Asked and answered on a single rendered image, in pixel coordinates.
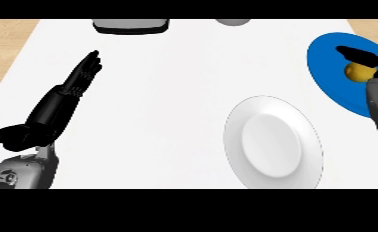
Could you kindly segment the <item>grey and black appliance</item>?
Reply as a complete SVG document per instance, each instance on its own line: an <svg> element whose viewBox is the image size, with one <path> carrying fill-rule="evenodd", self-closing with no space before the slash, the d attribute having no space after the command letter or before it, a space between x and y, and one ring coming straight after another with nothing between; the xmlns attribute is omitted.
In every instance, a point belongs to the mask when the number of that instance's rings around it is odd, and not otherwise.
<svg viewBox="0 0 378 232"><path fill-rule="evenodd" d="M168 19L95 19L93 27L99 33L142 35L162 33L168 29Z"/></svg>

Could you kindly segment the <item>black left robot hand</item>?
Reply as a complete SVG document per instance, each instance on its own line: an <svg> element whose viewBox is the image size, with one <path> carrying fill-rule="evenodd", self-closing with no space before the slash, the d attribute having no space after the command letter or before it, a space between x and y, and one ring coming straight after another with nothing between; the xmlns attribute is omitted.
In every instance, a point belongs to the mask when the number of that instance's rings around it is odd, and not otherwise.
<svg viewBox="0 0 378 232"><path fill-rule="evenodd" d="M0 129L0 143L6 150L19 152L44 147L59 138L71 120L80 98L102 69L99 51L84 57L65 82L56 85L33 109L24 124Z"/></svg>

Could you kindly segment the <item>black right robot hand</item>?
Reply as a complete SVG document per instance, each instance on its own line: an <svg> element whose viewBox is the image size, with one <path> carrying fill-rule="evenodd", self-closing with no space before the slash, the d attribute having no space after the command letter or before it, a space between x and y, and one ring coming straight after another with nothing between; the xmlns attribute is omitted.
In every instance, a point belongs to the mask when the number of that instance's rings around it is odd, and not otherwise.
<svg viewBox="0 0 378 232"><path fill-rule="evenodd" d="M375 123L378 129L378 55L362 49L338 46L337 51L344 56L344 59L351 63L359 63L371 68L377 68L374 77L366 82L359 82L366 84L366 105L371 120Z"/></svg>

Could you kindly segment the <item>blue plate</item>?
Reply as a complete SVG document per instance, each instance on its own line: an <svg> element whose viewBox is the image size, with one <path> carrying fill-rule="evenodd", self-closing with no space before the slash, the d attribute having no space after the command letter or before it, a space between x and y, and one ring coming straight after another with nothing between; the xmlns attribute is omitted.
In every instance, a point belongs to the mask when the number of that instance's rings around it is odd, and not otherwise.
<svg viewBox="0 0 378 232"><path fill-rule="evenodd" d="M371 117L366 104L366 83L353 82L344 74L350 61L337 51L338 46L378 55L378 44L350 33L326 33L309 45L307 67L313 80L335 103L360 116Z"/></svg>

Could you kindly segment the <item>yellow lemon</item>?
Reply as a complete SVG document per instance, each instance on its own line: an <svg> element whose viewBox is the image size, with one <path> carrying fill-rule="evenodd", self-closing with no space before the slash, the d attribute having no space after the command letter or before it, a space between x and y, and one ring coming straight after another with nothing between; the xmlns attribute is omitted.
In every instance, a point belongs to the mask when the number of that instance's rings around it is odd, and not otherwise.
<svg viewBox="0 0 378 232"><path fill-rule="evenodd" d="M371 68L359 63L351 62L344 69L346 77L353 82L366 82L377 72L377 68Z"/></svg>

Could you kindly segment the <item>grey round object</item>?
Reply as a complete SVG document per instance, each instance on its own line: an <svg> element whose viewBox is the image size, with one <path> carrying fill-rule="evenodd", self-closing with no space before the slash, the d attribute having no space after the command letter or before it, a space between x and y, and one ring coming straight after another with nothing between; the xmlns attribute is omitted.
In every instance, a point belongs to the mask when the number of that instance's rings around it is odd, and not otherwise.
<svg viewBox="0 0 378 232"><path fill-rule="evenodd" d="M245 25L251 19L216 19L216 21L226 26L236 27Z"/></svg>

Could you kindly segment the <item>white plate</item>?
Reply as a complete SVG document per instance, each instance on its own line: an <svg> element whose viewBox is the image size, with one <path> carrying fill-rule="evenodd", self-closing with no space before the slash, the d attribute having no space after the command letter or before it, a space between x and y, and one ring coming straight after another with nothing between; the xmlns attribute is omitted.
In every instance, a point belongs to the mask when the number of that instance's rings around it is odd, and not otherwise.
<svg viewBox="0 0 378 232"><path fill-rule="evenodd" d="M233 108L223 133L233 173L248 188L315 188L323 151L315 127L282 99L255 96Z"/></svg>

